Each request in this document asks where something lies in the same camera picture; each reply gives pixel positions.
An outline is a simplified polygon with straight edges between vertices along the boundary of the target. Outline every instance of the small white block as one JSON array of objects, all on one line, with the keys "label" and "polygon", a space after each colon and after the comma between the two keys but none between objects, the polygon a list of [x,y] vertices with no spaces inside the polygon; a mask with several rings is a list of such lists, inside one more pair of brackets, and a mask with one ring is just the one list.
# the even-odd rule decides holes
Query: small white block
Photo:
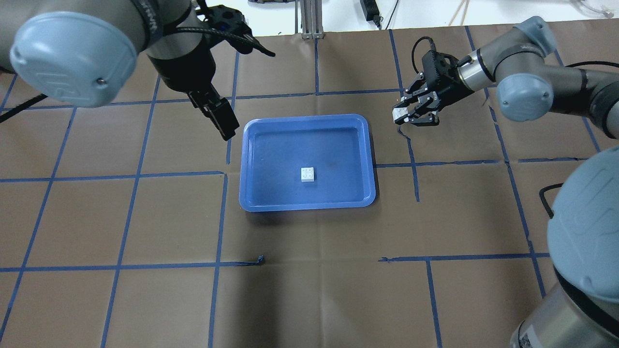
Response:
[{"label": "small white block", "polygon": [[301,182],[313,183],[314,182],[314,167],[301,168]]}]

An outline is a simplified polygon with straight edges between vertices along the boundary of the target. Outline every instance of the blue plastic bin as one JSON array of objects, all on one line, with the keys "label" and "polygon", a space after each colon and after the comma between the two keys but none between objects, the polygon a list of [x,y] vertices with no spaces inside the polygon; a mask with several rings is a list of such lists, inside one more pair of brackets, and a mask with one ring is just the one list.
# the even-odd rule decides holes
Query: blue plastic bin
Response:
[{"label": "blue plastic bin", "polygon": [[[249,212],[369,206],[376,197],[368,122],[356,114],[268,118],[243,132],[239,202]],[[301,168],[314,181],[301,182]]]}]

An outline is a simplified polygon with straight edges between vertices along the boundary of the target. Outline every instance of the metal post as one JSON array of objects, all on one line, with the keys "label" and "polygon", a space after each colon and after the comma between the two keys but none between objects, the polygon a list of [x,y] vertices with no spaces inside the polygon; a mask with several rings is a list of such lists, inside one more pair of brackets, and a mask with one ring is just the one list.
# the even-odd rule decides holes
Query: metal post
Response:
[{"label": "metal post", "polygon": [[322,38],[322,0],[301,0],[301,37]]}]

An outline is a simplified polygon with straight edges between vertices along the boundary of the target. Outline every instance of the beige wire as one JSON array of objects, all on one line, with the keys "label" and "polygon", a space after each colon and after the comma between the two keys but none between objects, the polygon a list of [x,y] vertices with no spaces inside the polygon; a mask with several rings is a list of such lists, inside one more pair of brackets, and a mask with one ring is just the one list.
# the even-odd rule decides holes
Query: beige wire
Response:
[{"label": "beige wire", "polygon": [[454,23],[454,20],[456,19],[456,16],[458,15],[458,13],[460,13],[460,9],[462,8],[462,5],[464,5],[465,1],[466,0],[462,0],[460,2],[460,6],[458,6],[458,9],[456,10],[456,13],[454,13],[454,16],[451,17],[451,20],[449,21],[449,24],[447,24],[448,27],[450,27]]},{"label": "beige wire", "polygon": [[466,18],[466,12],[469,10],[469,1],[466,0],[466,6],[464,6],[464,12],[462,13],[462,20],[460,21],[460,26],[464,25],[464,19]]}]

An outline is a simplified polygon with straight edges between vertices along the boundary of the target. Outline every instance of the black wire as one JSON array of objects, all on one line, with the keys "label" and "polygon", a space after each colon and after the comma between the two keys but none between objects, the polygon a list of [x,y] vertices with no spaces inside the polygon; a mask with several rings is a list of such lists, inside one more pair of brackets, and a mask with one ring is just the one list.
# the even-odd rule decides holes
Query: black wire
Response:
[{"label": "black wire", "polygon": [[9,111],[5,112],[3,115],[0,116],[0,123],[5,122],[6,120],[8,120],[9,118],[17,115],[18,113],[20,113],[21,111],[26,110],[27,108],[31,107],[32,105],[40,102],[41,100],[47,98],[47,95],[45,94],[39,94],[34,98],[28,99],[25,102],[21,103],[20,105],[17,105],[16,107],[14,107],[13,109],[10,109]]},{"label": "black wire", "polygon": [[396,0],[396,5],[393,7],[393,11],[391,11],[391,15],[389,16],[389,21],[387,22],[387,26],[385,27],[385,30],[389,28],[389,24],[391,24],[391,19],[393,18],[393,14],[396,13],[397,4],[399,2],[400,0]]},{"label": "black wire", "polygon": [[417,49],[417,45],[423,40],[428,40],[430,43],[430,49],[436,51],[436,45],[434,44],[434,40],[431,37],[420,37],[417,42],[413,45],[413,50],[410,52],[410,60],[413,62],[413,70],[418,74],[419,70],[417,69],[417,65],[415,65],[415,50]]},{"label": "black wire", "polygon": [[550,205],[548,204],[548,201],[546,200],[546,195],[544,194],[547,191],[550,191],[551,189],[559,188],[561,186],[563,186],[563,183],[546,186],[540,190],[540,199],[542,200],[543,208],[546,209],[546,213],[548,213],[548,216],[551,219],[555,216],[555,213],[550,208]]},{"label": "black wire", "polygon": [[174,28],[173,30],[170,30],[169,32],[164,33],[163,36],[171,35],[174,33],[202,33],[202,34],[215,35],[215,36],[219,36],[219,37],[222,37],[228,40],[234,40],[240,43],[244,43],[245,45],[248,45],[248,46],[252,46],[253,48],[268,55],[269,57],[275,56],[275,53],[267,50],[264,46],[260,45],[260,43],[257,41],[251,41],[244,37],[240,37],[238,35],[234,35],[228,32],[223,32],[221,30],[216,30],[216,29],[211,29],[211,28],[198,28],[198,27],[180,27],[180,28]]},{"label": "black wire", "polygon": [[619,63],[613,63],[613,62],[608,62],[608,61],[584,61],[580,63],[566,65],[566,67],[577,67],[577,66],[583,66],[583,65],[606,65],[606,66],[612,66],[612,67],[619,67]]}]

